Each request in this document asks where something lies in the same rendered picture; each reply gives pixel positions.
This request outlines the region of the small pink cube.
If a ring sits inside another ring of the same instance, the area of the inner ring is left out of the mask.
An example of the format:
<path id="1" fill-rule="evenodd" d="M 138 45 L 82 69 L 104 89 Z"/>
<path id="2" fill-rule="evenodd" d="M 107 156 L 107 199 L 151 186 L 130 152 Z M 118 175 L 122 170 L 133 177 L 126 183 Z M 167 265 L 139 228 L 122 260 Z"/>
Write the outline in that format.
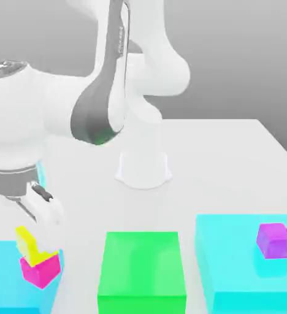
<path id="1" fill-rule="evenodd" d="M 20 258 L 20 266 L 23 278 L 40 289 L 49 285 L 61 272 L 59 255 L 54 255 L 35 266 L 30 266 L 25 258 Z"/>

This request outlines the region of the small purple cube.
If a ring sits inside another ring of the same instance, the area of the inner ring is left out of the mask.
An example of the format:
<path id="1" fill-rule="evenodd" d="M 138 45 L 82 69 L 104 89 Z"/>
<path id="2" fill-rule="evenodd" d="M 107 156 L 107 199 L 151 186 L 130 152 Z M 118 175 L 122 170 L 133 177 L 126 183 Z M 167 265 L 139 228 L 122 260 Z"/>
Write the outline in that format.
<path id="1" fill-rule="evenodd" d="M 256 244 L 265 259 L 287 259 L 287 227 L 284 223 L 261 223 Z"/>

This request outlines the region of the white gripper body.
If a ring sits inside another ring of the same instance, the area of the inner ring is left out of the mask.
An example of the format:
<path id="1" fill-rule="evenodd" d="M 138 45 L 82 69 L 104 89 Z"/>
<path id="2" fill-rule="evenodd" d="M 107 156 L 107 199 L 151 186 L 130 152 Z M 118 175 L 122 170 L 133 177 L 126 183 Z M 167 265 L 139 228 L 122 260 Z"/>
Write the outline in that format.
<path id="1" fill-rule="evenodd" d="M 52 253 L 63 247 L 63 206 L 57 198 L 15 197 L 11 201 L 14 228 L 24 226 L 39 251 Z"/>

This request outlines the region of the large cyan box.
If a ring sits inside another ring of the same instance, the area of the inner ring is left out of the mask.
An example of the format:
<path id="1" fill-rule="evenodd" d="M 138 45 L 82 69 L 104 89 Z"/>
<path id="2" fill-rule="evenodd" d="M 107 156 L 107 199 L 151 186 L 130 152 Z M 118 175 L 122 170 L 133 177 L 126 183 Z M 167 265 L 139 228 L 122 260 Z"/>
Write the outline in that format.
<path id="1" fill-rule="evenodd" d="M 0 314 L 52 314 L 61 274 L 40 289 L 23 278 L 16 243 L 0 240 Z"/>
<path id="2" fill-rule="evenodd" d="M 265 259 L 256 244 L 261 223 L 287 215 L 200 214 L 195 252 L 207 314 L 287 314 L 287 259 Z"/>

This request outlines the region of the large green box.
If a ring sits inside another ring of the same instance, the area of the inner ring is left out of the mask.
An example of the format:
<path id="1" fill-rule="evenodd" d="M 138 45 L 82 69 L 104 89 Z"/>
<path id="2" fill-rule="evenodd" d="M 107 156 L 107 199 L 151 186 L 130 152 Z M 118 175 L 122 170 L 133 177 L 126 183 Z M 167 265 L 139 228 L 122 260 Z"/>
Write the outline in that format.
<path id="1" fill-rule="evenodd" d="M 177 232 L 108 232 L 98 314 L 186 314 Z"/>

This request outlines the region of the small yellow cube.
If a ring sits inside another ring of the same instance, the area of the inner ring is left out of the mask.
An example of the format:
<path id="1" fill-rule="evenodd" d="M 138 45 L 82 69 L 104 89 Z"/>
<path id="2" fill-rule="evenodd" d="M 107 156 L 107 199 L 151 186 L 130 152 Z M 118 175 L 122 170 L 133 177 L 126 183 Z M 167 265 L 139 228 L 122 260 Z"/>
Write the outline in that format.
<path id="1" fill-rule="evenodd" d="M 40 251 L 37 246 L 36 238 L 24 226 L 16 227 L 15 233 L 17 248 L 22 257 L 26 259 L 31 267 L 34 267 L 58 254 L 58 251 L 54 251 L 52 253 Z"/>

